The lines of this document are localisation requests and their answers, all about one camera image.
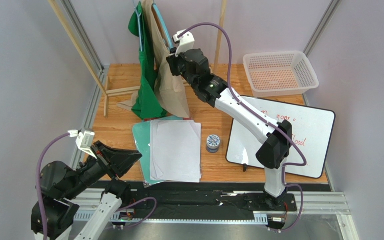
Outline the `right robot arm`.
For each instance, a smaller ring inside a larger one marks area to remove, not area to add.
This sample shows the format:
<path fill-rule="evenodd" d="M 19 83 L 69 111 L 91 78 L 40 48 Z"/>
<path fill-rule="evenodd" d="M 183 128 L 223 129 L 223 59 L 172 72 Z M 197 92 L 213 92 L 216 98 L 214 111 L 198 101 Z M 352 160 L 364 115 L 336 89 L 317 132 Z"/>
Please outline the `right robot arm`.
<path fill-rule="evenodd" d="M 211 73 L 209 61 L 200 49 L 171 54 L 166 60 L 172 75 L 185 79 L 199 100 L 232 117 L 261 143 L 255 157 L 265 170 L 265 202 L 280 205 L 287 194 L 282 163 L 290 154 L 287 138 L 292 136 L 292 124 L 264 115 L 230 89 L 224 79 Z"/>

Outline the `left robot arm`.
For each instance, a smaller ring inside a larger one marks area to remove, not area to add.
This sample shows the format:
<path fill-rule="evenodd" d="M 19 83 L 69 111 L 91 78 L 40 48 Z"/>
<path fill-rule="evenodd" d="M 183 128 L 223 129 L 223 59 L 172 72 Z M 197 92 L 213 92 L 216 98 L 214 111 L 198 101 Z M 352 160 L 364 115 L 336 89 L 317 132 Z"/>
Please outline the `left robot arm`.
<path fill-rule="evenodd" d="M 72 201 L 105 175 L 111 181 L 77 239 L 97 240 L 116 211 L 122 205 L 130 204 L 131 186 L 120 178 L 142 158 L 142 154 L 137 150 L 111 148 L 100 141 L 89 149 L 90 156 L 78 169 L 54 161 L 38 174 L 39 199 L 31 213 L 31 229 L 37 240 L 67 240 L 80 208 Z"/>

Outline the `light blue hanger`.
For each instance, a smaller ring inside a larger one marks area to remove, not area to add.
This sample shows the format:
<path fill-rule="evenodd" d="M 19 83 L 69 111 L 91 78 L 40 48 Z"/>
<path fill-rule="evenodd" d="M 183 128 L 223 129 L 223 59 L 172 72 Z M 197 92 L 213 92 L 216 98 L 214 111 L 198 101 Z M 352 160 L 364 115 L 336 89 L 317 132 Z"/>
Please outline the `light blue hanger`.
<path fill-rule="evenodd" d="M 153 0 L 151 4 L 151 9 L 153 16 L 156 21 L 157 28 L 159 30 L 159 33 L 161 35 L 162 41 L 167 48 L 169 54 L 173 55 L 176 53 L 177 48 L 174 46 L 174 42 L 172 37 L 169 34 L 168 28 L 166 26 L 166 23 L 164 21 L 164 18 L 161 14 L 161 11 L 159 10 L 156 1 Z"/>

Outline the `beige t shirt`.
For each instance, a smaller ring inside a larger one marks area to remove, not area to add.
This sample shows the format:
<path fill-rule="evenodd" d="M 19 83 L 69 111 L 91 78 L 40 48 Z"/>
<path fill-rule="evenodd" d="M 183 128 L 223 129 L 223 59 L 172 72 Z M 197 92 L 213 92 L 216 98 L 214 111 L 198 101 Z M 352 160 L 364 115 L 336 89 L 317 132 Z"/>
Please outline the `beige t shirt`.
<path fill-rule="evenodd" d="M 156 20 L 152 13 L 152 0 L 141 1 L 144 8 L 145 22 L 147 23 L 153 51 L 155 55 L 155 70 L 157 80 L 154 87 L 157 100 L 166 114 L 179 118 L 189 118 L 190 110 L 183 80 L 179 76 L 173 76 L 166 58 L 169 51 L 161 38 Z M 128 101 L 118 102 L 117 106 L 132 112 L 132 107 L 138 98 L 138 91 L 131 95 Z"/>

